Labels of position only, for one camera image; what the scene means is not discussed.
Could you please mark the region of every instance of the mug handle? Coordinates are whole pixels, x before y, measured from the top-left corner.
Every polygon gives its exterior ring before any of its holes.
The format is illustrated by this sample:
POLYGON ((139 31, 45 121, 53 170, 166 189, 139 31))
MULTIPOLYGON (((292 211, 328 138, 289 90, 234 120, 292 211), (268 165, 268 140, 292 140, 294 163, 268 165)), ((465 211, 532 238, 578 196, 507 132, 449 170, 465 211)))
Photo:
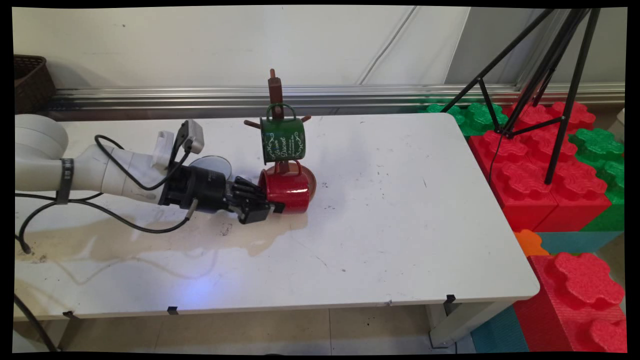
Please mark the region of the mug handle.
POLYGON ((276 103, 276 104, 271 104, 271 105, 269 105, 269 107, 267 107, 267 121, 271 120, 271 119, 269 118, 269 113, 271 112, 271 109, 273 109, 273 108, 274 108, 274 107, 276 107, 276 106, 285 106, 286 108, 291 109, 291 112, 293 113, 293 118, 294 118, 294 119, 296 119, 296 118, 297 118, 297 116, 296 116, 296 110, 293 110, 293 108, 292 108, 291 106, 289 106, 289 105, 285 104, 284 102, 278 102, 278 103, 276 103))
MULTIPOLYGON (((294 160, 294 161, 298 165, 298 175, 296 175, 296 176, 300 176, 300 175, 302 175, 302 165, 300 165, 300 162, 298 160, 294 160)), ((274 169, 274 172, 273 172, 274 174, 279 174, 280 173, 280 162, 281 161, 277 161, 276 162, 276 166, 275 166, 275 169, 274 169)))

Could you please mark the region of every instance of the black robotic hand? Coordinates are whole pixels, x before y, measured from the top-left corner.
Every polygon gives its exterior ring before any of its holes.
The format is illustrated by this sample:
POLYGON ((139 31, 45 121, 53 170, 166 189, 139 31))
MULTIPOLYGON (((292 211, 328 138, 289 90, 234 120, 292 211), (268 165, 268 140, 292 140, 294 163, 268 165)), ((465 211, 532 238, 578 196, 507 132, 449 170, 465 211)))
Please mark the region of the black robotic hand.
POLYGON ((277 213, 281 213, 284 207, 283 204, 267 201, 262 188, 239 176, 227 182, 226 193, 228 208, 237 213, 241 224, 263 221, 267 219, 271 207, 277 213))

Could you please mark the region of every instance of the red mug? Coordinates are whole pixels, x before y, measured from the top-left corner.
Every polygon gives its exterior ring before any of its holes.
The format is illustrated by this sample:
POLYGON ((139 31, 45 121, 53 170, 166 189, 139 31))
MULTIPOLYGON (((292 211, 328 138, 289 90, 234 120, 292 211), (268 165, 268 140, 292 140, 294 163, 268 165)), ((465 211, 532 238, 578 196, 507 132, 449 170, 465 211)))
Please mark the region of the red mug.
POLYGON ((280 162, 277 162, 273 172, 262 170, 258 186, 267 194, 267 200, 284 204, 283 214, 301 214, 309 207, 309 180, 302 173, 302 165, 298 164, 298 172, 281 174, 280 162))

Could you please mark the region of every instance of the white table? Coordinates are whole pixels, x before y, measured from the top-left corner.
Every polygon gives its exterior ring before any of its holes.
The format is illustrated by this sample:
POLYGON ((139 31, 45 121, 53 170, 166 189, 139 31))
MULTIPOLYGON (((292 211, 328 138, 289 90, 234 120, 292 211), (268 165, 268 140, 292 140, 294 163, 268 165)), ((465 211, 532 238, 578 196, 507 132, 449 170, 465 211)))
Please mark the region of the white table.
MULTIPOLYGON (((187 163, 224 156, 234 175, 256 183, 264 168, 260 132, 243 120, 197 120, 205 149, 187 163)), ((95 134, 151 153, 157 132, 176 132, 181 122, 64 122, 65 157, 84 151, 95 134)), ((165 315, 170 306, 188 314, 442 304, 453 294, 464 304, 434 324, 437 345, 538 292, 450 115, 314 117, 305 129, 302 163, 318 183, 307 213, 250 225, 226 212, 196 213, 178 231, 147 234, 82 205, 55 207, 29 225, 34 255, 15 246, 16 294, 41 320, 65 311, 79 318, 165 315)), ((111 195, 94 201, 154 228, 186 212, 111 195)), ((44 203, 16 198, 16 231, 44 203)))

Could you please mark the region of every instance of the mug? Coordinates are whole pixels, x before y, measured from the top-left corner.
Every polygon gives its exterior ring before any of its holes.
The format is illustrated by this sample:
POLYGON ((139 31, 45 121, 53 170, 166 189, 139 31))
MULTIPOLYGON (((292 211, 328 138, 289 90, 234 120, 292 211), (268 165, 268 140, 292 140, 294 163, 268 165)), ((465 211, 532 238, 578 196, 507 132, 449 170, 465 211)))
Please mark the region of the mug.
POLYGON ((298 164, 298 171, 293 173, 280 173, 280 163, 276 163, 274 172, 262 170, 258 186, 267 195, 270 202, 280 202, 284 204, 283 214, 301 214, 309 207, 311 200, 309 191, 309 180, 302 172, 302 165, 298 164))
POLYGON ((296 112, 287 104, 271 104, 267 108, 266 119, 260 118, 262 133, 262 156, 264 164, 278 161, 300 160, 305 157, 305 126, 296 112), (285 106, 293 112, 293 118, 271 119, 271 109, 285 106))

